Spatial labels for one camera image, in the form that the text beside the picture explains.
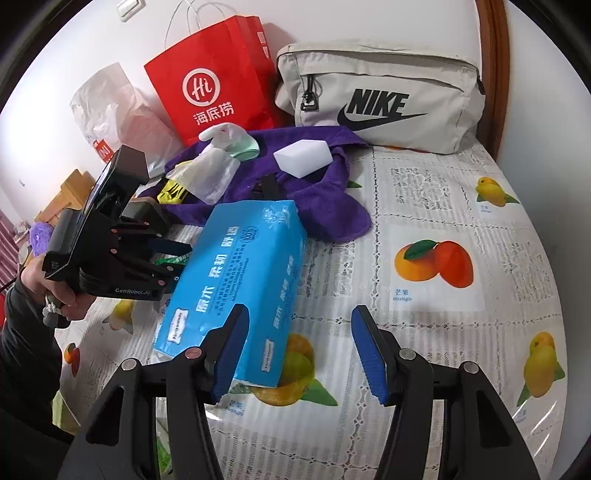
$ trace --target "nike logo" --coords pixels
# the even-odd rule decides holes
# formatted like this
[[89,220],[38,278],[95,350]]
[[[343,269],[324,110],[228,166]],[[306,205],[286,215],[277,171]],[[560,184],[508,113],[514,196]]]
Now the nike logo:
[[[386,92],[384,90],[363,90],[355,89],[349,107],[345,105],[337,116],[339,125],[348,127],[353,132],[365,130],[367,128],[378,127],[380,125],[406,120],[415,116],[426,115],[426,113],[415,113],[414,115],[403,115],[398,112],[403,108],[408,98],[406,93]],[[358,115],[378,116],[379,118],[370,118],[367,120],[351,120],[346,113],[356,113]]]
[[345,107],[343,107],[340,110],[339,115],[336,118],[336,121],[339,125],[342,125],[343,127],[348,127],[352,132],[356,132],[359,130],[365,130],[366,128],[378,127],[380,125],[390,124],[392,122],[398,122],[399,120],[406,120],[407,118],[412,118],[414,116],[421,115],[427,114],[415,113],[414,115],[403,115],[401,113],[396,113],[396,116],[383,116],[380,118],[370,118],[368,120],[351,120],[347,117],[347,115],[345,115]]

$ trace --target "paper bag handle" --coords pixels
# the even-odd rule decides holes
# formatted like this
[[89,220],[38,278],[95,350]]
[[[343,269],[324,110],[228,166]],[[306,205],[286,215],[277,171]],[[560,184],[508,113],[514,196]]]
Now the paper bag handle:
[[211,5],[215,8],[217,8],[217,11],[219,11],[222,14],[222,18],[225,20],[226,14],[223,12],[223,10],[217,5],[216,2],[206,2],[203,5],[201,5],[198,9],[195,10],[195,8],[193,7],[193,4],[196,2],[197,0],[181,0],[176,8],[174,9],[174,12],[172,14],[172,16],[170,17],[170,21],[168,22],[168,28],[166,29],[166,35],[164,36],[164,49],[166,50],[166,40],[168,39],[168,34],[170,33],[170,27],[173,24],[173,19],[174,16],[177,14],[178,9],[180,8],[181,5],[183,4],[187,4],[187,12],[186,12],[186,18],[187,18],[187,30],[189,31],[189,34],[193,34],[193,32],[191,32],[191,26],[189,24],[189,9],[193,10],[193,13],[195,14],[195,21],[197,22],[197,31],[202,29],[201,23],[199,22],[199,11],[203,8],[206,7],[207,5]]

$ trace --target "haidilao logo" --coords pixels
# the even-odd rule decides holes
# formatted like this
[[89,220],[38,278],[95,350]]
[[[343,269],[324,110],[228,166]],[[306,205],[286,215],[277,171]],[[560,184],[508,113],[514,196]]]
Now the haidilao logo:
[[211,70],[191,70],[183,80],[183,93],[189,103],[209,106],[220,94],[220,80]]

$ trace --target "electrical outlet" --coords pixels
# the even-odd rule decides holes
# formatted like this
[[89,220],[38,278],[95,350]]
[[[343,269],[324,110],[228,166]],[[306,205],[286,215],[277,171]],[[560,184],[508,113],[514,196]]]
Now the electrical outlet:
[[117,13],[122,22],[127,22],[143,7],[145,7],[144,0],[122,0],[117,4]]

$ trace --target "mango print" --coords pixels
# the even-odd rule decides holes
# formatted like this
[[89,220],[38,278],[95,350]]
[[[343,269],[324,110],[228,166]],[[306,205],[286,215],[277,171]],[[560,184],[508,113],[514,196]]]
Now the mango print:
[[410,281],[425,281],[439,274],[456,288],[466,288],[474,282],[470,255],[450,240],[420,240],[402,247],[394,258],[394,268],[398,275]]
[[134,334],[134,323],[131,320],[131,312],[134,309],[135,300],[120,300],[111,315],[103,320],[108,323],[111,330],[125,330],[130,335]]
[[519,203],[508,193],[503,191],[503,188],[489,177],[480,177],[476,185],[477,202],[489,202],[497,207],[504,207],[507,203]]
[[80,349],[75,343],[70,343],[64,349],[64,361],[70,365],[70,368],[72,369],[72,375],[75,377],[78,374],[78,369],[80,368]]
[[336,407],[337,401],[314,378],[314,349],[311,343],[297,333],[287,339],[283,369],[277,388],[251,387],[236,384],[229,393],[252,393],[267,405],[286,407],[298,400]]
[[521,406],[528,398],[540,398],[557,380],[566,377],[556,358],[554,338],[548,332],[540,332],[530,343],[530,356],[523,367],[525,385],[517,400]]

